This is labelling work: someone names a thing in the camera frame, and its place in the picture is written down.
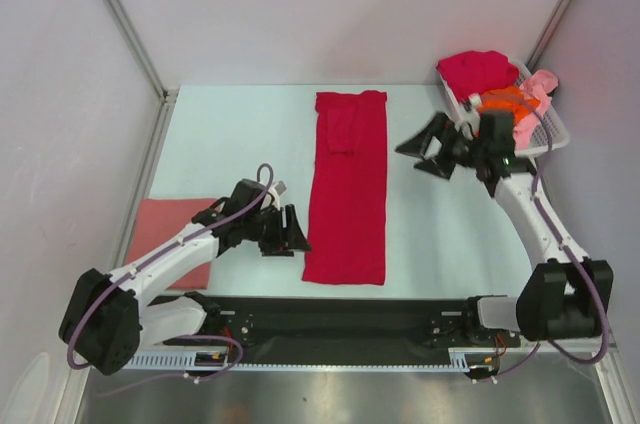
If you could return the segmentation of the crimson red t-shirt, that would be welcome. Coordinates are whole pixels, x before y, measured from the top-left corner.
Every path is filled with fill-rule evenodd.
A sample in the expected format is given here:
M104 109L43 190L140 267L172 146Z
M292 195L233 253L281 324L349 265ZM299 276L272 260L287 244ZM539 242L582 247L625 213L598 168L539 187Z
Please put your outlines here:
M387 94L319 92L302 279L382 286L386 280Z

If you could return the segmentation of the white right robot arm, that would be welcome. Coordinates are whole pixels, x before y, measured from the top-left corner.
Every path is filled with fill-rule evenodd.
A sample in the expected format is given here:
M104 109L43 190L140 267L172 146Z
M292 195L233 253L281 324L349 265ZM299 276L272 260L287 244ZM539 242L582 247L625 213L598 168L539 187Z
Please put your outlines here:
M571 237L551 207L533 161L515 153L514 117L507 111L481 115L474 134L438 112L397 153L415 169L450 179L458 167L475 171L520 238L532 274L518 297L483 296L461 320L463 337L484 345L497 329L529 341L606 338L613 270L594 260Z

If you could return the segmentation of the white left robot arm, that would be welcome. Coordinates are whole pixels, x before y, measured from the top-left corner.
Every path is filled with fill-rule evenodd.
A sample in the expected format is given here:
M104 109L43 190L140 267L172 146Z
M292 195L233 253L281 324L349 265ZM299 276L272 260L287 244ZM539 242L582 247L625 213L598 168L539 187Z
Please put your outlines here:
M307 241L281 181L239 181L228 197L199 210L165 242L109 273L90 269L75 285L59 328L73 369L93 367L105 376L137 351L168 341L228 343L219 304L197 291L159 302L180 278L245 241L264 257L307 253Z

